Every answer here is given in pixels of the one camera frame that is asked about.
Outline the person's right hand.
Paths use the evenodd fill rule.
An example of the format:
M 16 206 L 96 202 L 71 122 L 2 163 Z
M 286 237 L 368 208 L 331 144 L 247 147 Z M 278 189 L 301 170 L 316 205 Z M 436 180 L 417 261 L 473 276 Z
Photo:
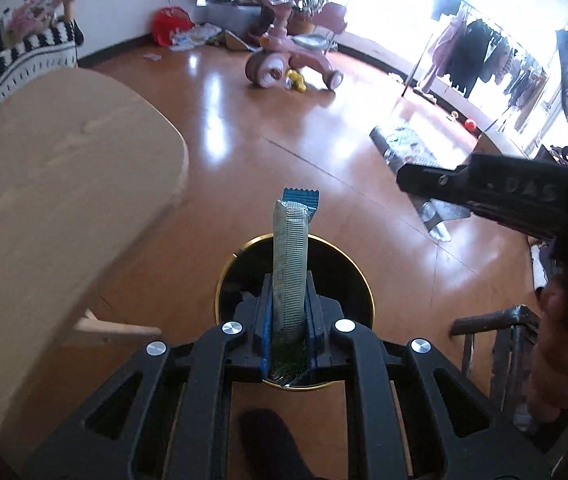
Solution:
M 568 269 L 554 276 L 539 298 L 541 320 L 527 386 L 530 415 L 554 422 L 568 410 Z

